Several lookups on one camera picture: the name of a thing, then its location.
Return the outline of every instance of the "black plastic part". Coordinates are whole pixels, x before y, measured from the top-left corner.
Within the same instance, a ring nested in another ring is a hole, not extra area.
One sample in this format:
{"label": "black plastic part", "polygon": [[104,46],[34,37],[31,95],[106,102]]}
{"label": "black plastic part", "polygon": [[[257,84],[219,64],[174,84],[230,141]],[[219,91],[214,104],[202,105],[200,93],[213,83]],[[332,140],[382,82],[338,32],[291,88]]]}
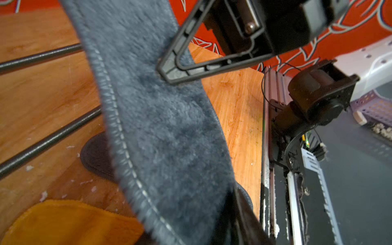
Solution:
{"label": "black plastic part", "polygon": [[256,219],[253,210],[247,205],[244,196],[234,190],[233,209],[231,212],[233,245],[272,245],[260,222]]}
{"label": "black plastic part", "polygon": [[249,67],[273,56],[271,53],[257,57],[254,57],[252,54],[255,49],[254,38],[264,32],[264,29],[261,28],[249,37],[251,46],[244,52],[230,54],[222,58],[194,65],[183,66],[180,58],[215,1],[218,0],[200,0],[196,3],[188,18],[177,32],[177,35],[173,38],[173,42],[168,50],[158,62],[157,70],[167,82],[171,84],[189,82],[214,74]]}
{"label": "black plastic part", "polygon": [[44,151],[48,150],[50,147],[69,136],[76,130],[80,129],[87,123],[91,122],[93,119],[101,114],[101,107],[98,106],[93,110],[87,112],[83,116],[77,118],[71,123],[67,124],[63,128],[57,130],[56,132],[48,135],[44,139],[38,141],[34,145],[28,147],[27,149],[21,151],[10,159],[6,160],[0,165],[0,180],[12,173],[13,171],[19,169],[21,166],[26,164],[28,161],[37,157]]}
{"label": "black plastic part", "polygon": [[0,74],[5,74],[17,69],[25,68],[40,62],[45,62],[54,58],[63,57],[65,55],[73,54],[80,51],[82,51],[82,45],[73,44],[58,49],[53,49],[46,52],[22,57],[19,59],[2,62],[0,63]]}
{"label": "black plastic part", "polygon": [[[275,55],[306,45],[348,7],[348,0],[199,0],[158,62],[157,70],[171,83],[181,83],[256,65]],[[257,27],[247,34],[243,16]],[[212,29],[226,56],[193,65],[180,58],[204,22]]]}
{"label": "black plastic part", "polygon": [[[284,152],[291,138],[288,135],[282,134],[276,128],[276,120],[278,115],[281,115],[288,105],[281,105],[276,100],[271,100],[269,105],[269,120],[270,120],[270,129],[271,132],[269,135],[269,160],[272,164],[278,164],[279,166],[288,169],[288,163],[286,162]],[[295,142],[293,147],[289,149],[289,156],[292,160],[291,167],[294,172],[303,172],[304,166],[302,161],[301,154],[301,142]]]}
{"label": "black plastic part", "polygon": [[357,75],[346,76],[333,65],[321,62],[301,71],[289,83],[293,101],[275,117],[276,130],[291,138],[327,125],[349,106]]}
{"label": "black plastic part", "polygon": [[332,224],[325,209],[325,197],[320,185],[318,174],[312,170],[305,169],[306,177],[302,188],[307,189],[308,195],[301,197],[306,215],[306,240],[308,245],[331,245],[335,244],[332,232]]}

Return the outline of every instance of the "white stitching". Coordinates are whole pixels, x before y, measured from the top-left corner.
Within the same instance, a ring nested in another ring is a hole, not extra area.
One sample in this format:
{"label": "white stitching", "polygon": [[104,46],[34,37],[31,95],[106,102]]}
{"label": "white stitching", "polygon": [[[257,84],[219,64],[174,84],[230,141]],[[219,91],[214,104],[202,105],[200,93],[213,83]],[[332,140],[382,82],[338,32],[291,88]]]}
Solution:
{"label": "white stitching", "polygon": [[[94,51],[95,51],[95,53],[98,55],[98,60],[100,61],[100,65],[101,65],[101,67],[102,67],[102,69],[103,69],[103,72],[106,74],[106,75],[105,75],[105,78],[106,78],[106,80],[107,80],[107,82],[108,82],[108,86],[109,86],[109,88],[110,88],[110,89],[109,89],[109,90],[110,90],[110,93],[112,94],[112,96],[111,96],[111,98],[112,98],[112,100],[113,100],[112,103],[113,103],[113,105],[116,105],[116,106],[114,106],[114,113],[115,113],[116,116],[118,116],[118,109],[117,109],[117,104],[116,104],[116,96],[115,96],[114,91],[113,91],[113,89],[112,89],[110,77],[107,75],[108,72],[107,72],[107,70],[106,70],[105,64],[102,62],[103,58],[102,58],[102,56],[101,56],[101,54],[100,54],[100,52],[99,52],[98,49],[94,48]],[[118,123],[117,127],[118,127],[118,130],[119,130],[119,132],[120,132],[120,138],[121,138],[121,140],[124,140],[124,134],[123,134],[123,132],[122,132],[122,127],[121,127],[121,125],[120,125],[121,121],[120,121],[120,119],[119,119],[118,117],[116,118],[116,122]],[[179,241],[180,244],[185,245],[185,243],[181,240],[181,238],[175,233],[175,231],[173,230],[173,228],[166,222],[166,220],[165,220],[162,216],[159,215],[157,208],[152,204],[151,199],[148,197],[147,191],[145,191],[145,190],[143,189],[142,183],[136,178],[136,177],[137,177],[137,174],[136,174],[136,172],[135,172],[134,169],[133,169],[133,164],[132,164],[132,162],[129,160],[129,152],[128,152],[127,144],[125,143],[125,141],[122,141],[122,146],[123,146],[123,148],[124,148],[124,150],[125,150],[125,157],[128,159],[128,165],[129,165],[129,167],[130,167],[130,169],[131,169],[132,175],[133,175],[133,177],[136,179],[136,184],[137,184],[138,187],[141,189],[143,196],[146,198],[147,202],[150,204],[152,210],[153,210],[153,211],[156,213],[156,215],[159,217],[160,221],[166,226],[166,228],[167,228],[170,232],[173,233],[173,235],[178,239],[178,241]]]}

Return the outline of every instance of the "orange cloth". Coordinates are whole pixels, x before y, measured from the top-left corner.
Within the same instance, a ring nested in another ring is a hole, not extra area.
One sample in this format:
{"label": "orange cloth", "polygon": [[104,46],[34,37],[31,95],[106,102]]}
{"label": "orange cloth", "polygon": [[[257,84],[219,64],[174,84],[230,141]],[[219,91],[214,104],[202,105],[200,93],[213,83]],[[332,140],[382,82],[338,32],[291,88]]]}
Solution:
{"label": "orange cloth", "polygon": [[24,212],[1,245],[124,245],[143,233],[136,218],[114,214],[74,200],[48,200]]}

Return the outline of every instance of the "metal rail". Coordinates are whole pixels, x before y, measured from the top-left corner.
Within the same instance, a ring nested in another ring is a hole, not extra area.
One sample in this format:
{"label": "metal rail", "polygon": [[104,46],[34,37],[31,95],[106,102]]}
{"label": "metal rail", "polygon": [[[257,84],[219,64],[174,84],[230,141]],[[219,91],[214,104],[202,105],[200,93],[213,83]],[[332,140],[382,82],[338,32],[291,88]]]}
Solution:
{"label": "metal rail", "polygon": [[81,44],[72,44],[58,49],[53,49],[42,53],[22,57],[19,59],[6,61],[0,63],[0,74],[5,74],[17,69],[25,68],[40,62],[45,62],[54,58],[59,58],[80,51],[82,51]]}
{"label": "metal rail", "polygon": [[6,160],[0,164],[0,180],[23,166],[28,161],[37,157],[65,137],[69,136],[76,130],[80,129],[87,123],[91,122],[93,119],[101,114],[101,106],[94,108],[93,110],[87,112],[83,116],[75,119],[71,123],[67,124],[63,128],[57,130],[56,132],[48,135],[42,140],[38,141],[34,145],[28,147],[27,149],[21,151],[10,159]]}

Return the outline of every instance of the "metal screw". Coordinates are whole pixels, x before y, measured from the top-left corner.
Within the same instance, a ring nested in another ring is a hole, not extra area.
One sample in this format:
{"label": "metal screw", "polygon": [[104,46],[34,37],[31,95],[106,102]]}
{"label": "metal screw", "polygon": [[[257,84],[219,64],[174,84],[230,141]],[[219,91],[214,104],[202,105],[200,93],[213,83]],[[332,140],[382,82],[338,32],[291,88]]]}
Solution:
{"label": "metal screw", "polygon": [[256,25],[254,22],[248,22],[245,26],[245,32],[246,34],[252,34],[256,28]]}

